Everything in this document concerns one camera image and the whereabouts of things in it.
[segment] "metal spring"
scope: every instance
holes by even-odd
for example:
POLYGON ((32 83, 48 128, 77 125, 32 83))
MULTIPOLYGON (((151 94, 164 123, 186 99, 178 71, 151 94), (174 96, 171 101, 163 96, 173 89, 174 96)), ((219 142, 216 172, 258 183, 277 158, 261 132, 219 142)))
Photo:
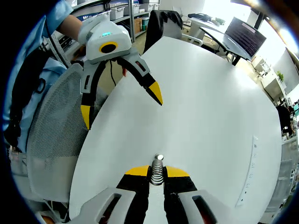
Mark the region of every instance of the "metal spring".
POLYGON ((163 162, 159 159, 155 159, 151 164, 150 182, 156 186, 161 185, 164 182, 163 162))

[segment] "desk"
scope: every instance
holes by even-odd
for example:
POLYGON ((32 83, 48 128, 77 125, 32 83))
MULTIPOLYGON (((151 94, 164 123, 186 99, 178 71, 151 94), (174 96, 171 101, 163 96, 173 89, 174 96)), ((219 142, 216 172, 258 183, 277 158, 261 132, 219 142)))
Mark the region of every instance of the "desk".
MULTIPOLYGON (((206 189, 231 208, 239 223, 258 223, 275 188, 281 158, 274 105, 241 70, 193 44, 163 37, 142 58, 160 85, 164 104, 158 105, 129 73, 121 79, 78 157, 70 218, 106 187, 117 186, 127 170, 150 165, 162 153, 165 166, 189 173, 197 189, 206 189), (261 147, 257 173, 248 198, 235 207, 248 173, 253 135, 261 147)), ((163 199, 161 192, 149 194, 144 223, 167 223, 163 199), (153 208, 157 198, 159 209, 153 208)))
POLYGON ((208 28, 201 27, 200 29, 215 40, 225 51, 233 54, 232 65, 236 65, 240 58, 244 58, 245 60, 251 59, 251 56, 228 35, 208 28))
POLYGON ((227 29, 227 27, 225 26, 216 26, 212 22, 209 21, 205 22, 197 18, 191 18, 190 21, 191 21, 191 28, 190 28, 189 35, 199 38, 201 40, 204 38, 205 32, 203 32, 200 29, 200 27, 209 28, 221 33, 224 33, 227 29))

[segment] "person's arm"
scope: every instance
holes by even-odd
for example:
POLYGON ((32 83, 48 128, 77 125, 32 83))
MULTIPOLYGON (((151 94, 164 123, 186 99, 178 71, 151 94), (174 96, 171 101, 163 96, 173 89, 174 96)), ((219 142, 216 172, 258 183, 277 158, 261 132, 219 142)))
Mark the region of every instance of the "person's arm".
POLYGON ((78 34, 81 26, 82 22, 79 19, 73 15, 68 15, 59 25, 57 31, 78 41, 78 34))

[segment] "cable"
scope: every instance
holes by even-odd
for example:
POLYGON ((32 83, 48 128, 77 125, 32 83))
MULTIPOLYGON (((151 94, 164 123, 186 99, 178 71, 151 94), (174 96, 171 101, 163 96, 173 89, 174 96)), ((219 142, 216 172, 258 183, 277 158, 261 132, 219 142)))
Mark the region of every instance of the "cable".
POLYGON ((110 74, 111 74, 111 78, 112 78, 112 81, 114 83, 114 86, 116 86, 116 83, 115 83, 113 75, 112 75, 112 62, 111 62, 111 60, 110 60, 110 74))
POLYGON ((57 55, 59 56, 61 62, 65 65, 65 67, 68 68, 69 66, 66 64, 66 62, 64 61, 64 59, 62 58, 62 56, 61 56, 60 53, 58 52, 58 50, 57 50, 57 48, 56 48, 56 45, 55 45, 55 43, 54 43, 54 41, 53 41, 53 39, 52 39, 52 37, 51 37, 51 34, 50 34, 50 32, 49 32, 49 28, 48 28, 48 24, 47 24, 47 20, 45 21, 45 24, 46 24, 46 30, 47 30, 48 37, 49 37, 49 39, 50 39, 50 41, 51 41, 51 43, 52 43, 52 45, 53 45, 53 47, 54 47, 54 49, 55 49, 57 55))

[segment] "monitor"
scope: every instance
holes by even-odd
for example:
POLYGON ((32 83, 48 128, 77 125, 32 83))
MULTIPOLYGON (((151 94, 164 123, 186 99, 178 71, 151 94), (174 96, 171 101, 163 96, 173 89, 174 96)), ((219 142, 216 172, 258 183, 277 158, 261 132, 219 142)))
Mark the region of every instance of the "monitor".
POLYGON ((266 37, 258 32, 258 30, 235 17, 230 23, 225 34, 231 37, 244 50, 246 50, 251 58, 255 55, 255 53, 260 49, 260 47, 266 40, 266 37))

